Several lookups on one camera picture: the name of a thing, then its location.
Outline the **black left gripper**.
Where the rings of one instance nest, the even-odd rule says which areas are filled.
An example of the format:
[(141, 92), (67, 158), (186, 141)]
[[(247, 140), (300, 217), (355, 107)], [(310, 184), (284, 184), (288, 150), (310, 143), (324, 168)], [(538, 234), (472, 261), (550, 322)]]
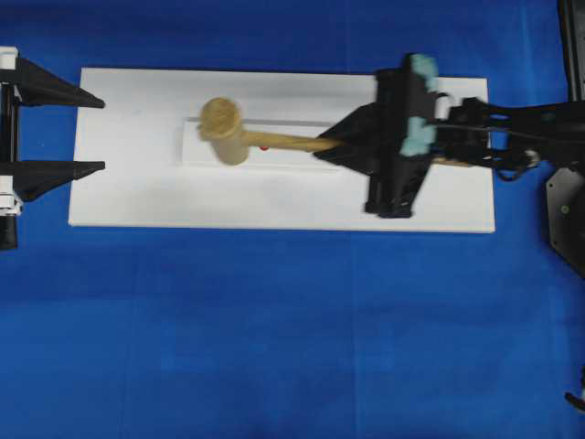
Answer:
[[(1, 47), (1, 70), (16, 70), (16, 88), (23, 105), (72, 106), (103, 109), (105, 102), (34, 62), (18, 57), (16, 47)], [(17, 160), (18, 102), (15, 86), (1, 80), (1, 164)], [(1, 249), (17, 248), (16, 218), (22, 201), (34, 201), (47, 192), (105, 169), (102, 161), (19, 161), (14, 178), (1, 176)]]

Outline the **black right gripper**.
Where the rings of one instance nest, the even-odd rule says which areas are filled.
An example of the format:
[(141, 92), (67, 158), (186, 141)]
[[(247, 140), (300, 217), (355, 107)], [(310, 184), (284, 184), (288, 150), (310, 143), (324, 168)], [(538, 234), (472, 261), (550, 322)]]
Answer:
[(370, 176), (365, 212), (383, 219), (407, 219), (427, 176), (438, 100), (435, 59), (406, 55), (396, 70), (376, 72), (376, 102), (359, 106), (318, 137), (344, 145), (313, 156), (331, 165)]

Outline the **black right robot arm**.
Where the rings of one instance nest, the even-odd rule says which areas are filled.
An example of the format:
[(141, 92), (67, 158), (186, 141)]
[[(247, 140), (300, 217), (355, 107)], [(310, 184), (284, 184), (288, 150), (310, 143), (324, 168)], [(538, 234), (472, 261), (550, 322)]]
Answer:
[(584, 171), (583, 102), (509, 108), (465, 98), (439, 119), (444, 94), (434, 58), (407, 54), (398, 68), (377, 70), (375, 79), (375, 100), (320, 134), (335, 145), (315, 153), (369, 178), (369, 214), (410, 218), (436, 159), (490, 168), (508, 182), (542, 161)]

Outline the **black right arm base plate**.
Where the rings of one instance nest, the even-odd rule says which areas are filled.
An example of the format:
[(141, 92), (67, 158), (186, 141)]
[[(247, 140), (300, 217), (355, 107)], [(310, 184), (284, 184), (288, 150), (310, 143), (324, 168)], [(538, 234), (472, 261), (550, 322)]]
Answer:
[(567, 168), (546, 183), (548, 235), (553, 250), (584, 277), (584, 177)]

